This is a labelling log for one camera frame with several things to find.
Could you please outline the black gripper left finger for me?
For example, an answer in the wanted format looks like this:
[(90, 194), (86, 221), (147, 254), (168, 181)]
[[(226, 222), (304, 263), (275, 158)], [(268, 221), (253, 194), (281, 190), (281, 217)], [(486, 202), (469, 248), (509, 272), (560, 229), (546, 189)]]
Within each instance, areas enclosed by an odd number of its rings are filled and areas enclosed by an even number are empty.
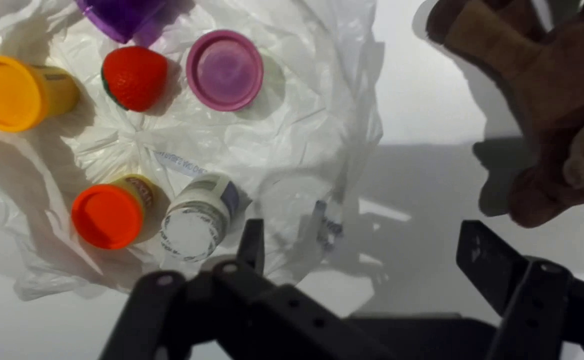
[(142, 276), (97, 360), (187, 360), (191, 344), (179, 337), (177, 299), (185, 279), (177, 272)]

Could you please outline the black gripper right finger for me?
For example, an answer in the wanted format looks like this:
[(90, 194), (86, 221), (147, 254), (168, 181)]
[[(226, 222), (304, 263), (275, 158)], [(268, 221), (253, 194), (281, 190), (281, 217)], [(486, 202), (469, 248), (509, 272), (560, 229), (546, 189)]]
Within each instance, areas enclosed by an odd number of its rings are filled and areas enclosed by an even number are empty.
[(464, 221), (455, 265), (500, 317), (486, 360), (557, 360), (568, 275), (526, 259), (477, 221)]

